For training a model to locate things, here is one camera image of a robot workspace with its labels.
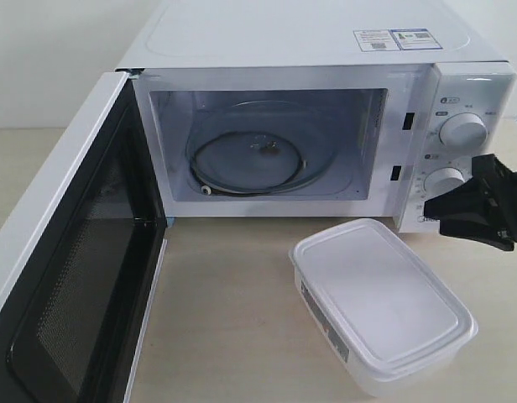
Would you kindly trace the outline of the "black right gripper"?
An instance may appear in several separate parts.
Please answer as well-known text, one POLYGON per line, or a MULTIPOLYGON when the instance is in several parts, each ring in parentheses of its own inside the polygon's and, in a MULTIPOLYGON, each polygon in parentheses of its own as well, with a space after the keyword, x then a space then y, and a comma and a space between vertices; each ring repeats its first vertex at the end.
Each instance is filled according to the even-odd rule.
POLYGON ((495 154, 472 157, 471 178, 425 202, 424 216, 439 220, 439 233, 513 251, 517 243, 517 171, 495 154))

